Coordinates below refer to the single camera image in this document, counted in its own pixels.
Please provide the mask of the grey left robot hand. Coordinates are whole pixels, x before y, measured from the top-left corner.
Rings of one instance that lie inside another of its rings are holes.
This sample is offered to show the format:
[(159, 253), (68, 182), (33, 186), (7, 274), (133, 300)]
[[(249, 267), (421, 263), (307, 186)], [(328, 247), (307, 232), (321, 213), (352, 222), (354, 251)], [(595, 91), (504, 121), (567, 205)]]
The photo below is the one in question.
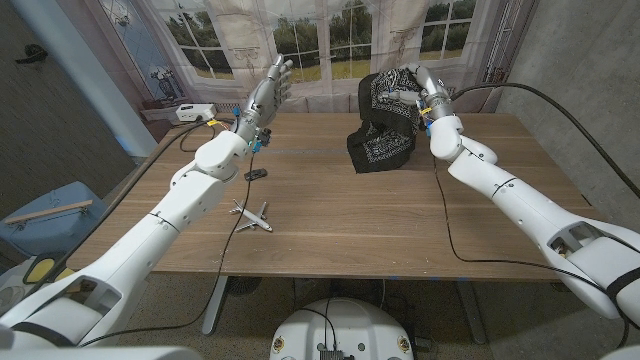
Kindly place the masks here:
[(278, 108), (290, 96), (291, 60), (278, 54), (266, 77), (256, 86), (241, 108), (234, 132), (246, 141), (252, 140), (260, 129), (275, 118)]

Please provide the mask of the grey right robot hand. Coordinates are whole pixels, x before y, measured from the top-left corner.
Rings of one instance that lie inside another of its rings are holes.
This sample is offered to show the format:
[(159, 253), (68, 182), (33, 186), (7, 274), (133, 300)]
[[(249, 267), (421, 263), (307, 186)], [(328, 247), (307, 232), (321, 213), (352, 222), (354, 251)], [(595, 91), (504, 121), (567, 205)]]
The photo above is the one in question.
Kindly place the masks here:
[(409, 71), (421, 87), (421, 90), (419, 92), (388, 91), (381, 94), (382, 99), (399, 101), (405, 105), (415, 105), (416, 102), (422, 102), (424, 109), (430, 108), (429, 115), (434, 120), (454, 115), (451, 98), (440, 78), (435, 76), (427, 67), (417, 63), (404, 64), (401, 69)]

